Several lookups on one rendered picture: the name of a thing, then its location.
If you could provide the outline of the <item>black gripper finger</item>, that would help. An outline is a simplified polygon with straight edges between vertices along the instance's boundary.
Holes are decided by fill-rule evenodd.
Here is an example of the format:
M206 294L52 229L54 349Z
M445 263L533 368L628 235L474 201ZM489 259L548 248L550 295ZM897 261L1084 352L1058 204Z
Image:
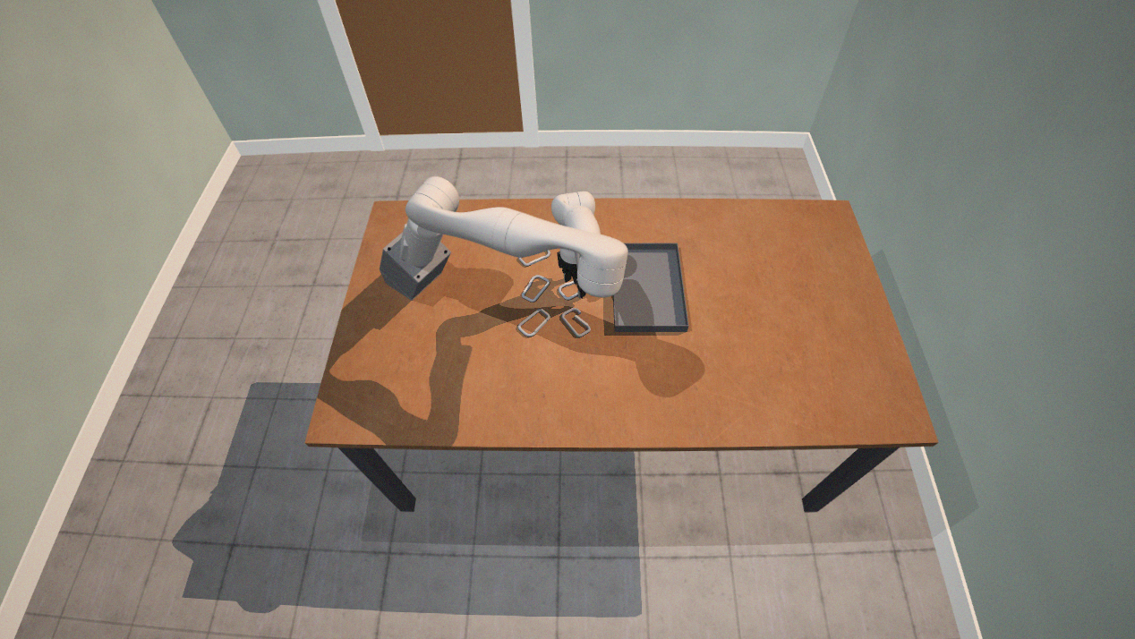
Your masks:
M573 277L573 280L575 280L575 271L570 271L570 275ZM577 286L577 297L579 299L585 297L585 294L587 293L580 288L580 286L577 284L577 280L575 280L575 286Z
M558 263L560 263L560 252L558 252ZM560 268L562 268L562 272L564 272L564 281L570 281L571 275L570 272L568 272L568 269L565 269L562 264L560 264Z

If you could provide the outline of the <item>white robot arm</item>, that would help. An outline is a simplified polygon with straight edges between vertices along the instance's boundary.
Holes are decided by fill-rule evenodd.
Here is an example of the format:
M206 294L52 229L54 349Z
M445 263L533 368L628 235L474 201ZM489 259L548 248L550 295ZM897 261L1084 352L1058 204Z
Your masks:
M560 249L560 258L577 266L577 284L582 291L594 297L609 297L621 289L627 245L599 235L591 193L555 196L550 212L560 225L503 207L455 212L459 205L457 190L448 179L424 179L405 205L407 224L401 238L401 260L417 267L431 263L443 235L518 258Z

